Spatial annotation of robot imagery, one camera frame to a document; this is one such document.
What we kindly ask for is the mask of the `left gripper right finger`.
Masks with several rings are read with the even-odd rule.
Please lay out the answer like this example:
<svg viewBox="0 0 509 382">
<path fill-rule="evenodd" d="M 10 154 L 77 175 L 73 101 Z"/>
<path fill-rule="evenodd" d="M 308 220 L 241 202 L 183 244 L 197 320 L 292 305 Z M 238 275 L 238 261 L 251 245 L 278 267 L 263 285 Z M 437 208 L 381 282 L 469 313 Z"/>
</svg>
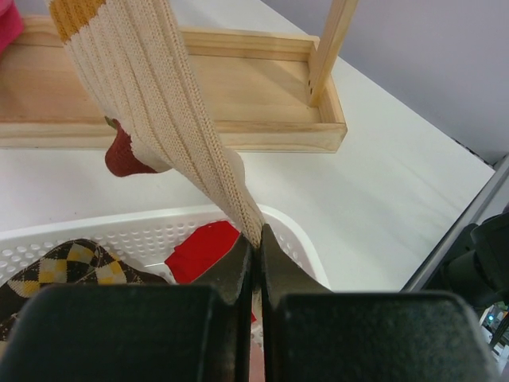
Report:
<svg viewBox="0 0 509 382">
<path fill-rule="evenodd" d="M 269 225 L 260 243 L 268 381 L 494 381 L 466 302 L 450 293 L 335 293 L 302 270 Z"/>
</svg>

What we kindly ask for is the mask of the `red sock with white print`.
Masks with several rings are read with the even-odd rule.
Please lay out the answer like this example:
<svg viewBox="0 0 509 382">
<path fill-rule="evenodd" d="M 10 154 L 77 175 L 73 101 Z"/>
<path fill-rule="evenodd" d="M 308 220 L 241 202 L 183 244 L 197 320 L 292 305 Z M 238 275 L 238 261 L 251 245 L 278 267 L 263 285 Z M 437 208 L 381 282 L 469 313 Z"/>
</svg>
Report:
<svg viewBox="0 0 509 382">
<path fill-rule="evenodd" d="M 174 248 L 165 265 L 178 284 L 192 283 L 231 250 L 239 235 L 225 220 L 201 226 Z"/>
</svg>

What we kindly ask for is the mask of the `brown argyle sock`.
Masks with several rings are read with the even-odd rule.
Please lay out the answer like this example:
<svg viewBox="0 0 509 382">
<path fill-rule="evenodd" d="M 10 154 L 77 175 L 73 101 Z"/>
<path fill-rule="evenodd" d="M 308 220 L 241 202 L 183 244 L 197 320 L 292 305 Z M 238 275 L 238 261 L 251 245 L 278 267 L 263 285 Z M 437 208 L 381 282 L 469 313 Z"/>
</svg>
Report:
<svg viewBox="0 0 509 382">
<path fill-rule="evenodd" d="M 139 271 L 115 253 L 86 239 L 64 242 L 1 286 L 1 347 L 23 306 L 41 289 L 55 284 L 165 284 L 162 277 Z"/>
</svg>

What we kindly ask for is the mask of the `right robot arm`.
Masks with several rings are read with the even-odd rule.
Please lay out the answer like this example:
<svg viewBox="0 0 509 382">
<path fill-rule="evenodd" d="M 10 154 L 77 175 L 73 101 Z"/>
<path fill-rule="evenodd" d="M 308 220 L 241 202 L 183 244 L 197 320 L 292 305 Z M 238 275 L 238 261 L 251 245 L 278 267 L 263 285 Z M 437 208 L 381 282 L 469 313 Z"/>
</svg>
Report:
<svg viewBox="0 0 509 382">
<path fill-rule="evenodd" d="M 450 248 L 441 279 L 475 310 L 508 302 L 508 214 L 467 226 Z"/>
</svg>

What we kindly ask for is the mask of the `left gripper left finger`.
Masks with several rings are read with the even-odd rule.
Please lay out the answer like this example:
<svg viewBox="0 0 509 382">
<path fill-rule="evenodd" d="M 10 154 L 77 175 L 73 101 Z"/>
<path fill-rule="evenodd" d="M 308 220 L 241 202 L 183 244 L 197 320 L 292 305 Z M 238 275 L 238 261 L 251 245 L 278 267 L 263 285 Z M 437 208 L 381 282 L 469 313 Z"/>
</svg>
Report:
<svg viewBox="0 0 509 382">
<path fill-rule="evenodd" d="M 248 380 L 251 253 L 239 237 L 187 284 L 41 289 L 10 332 L 2 380 Z"/>
</svg>

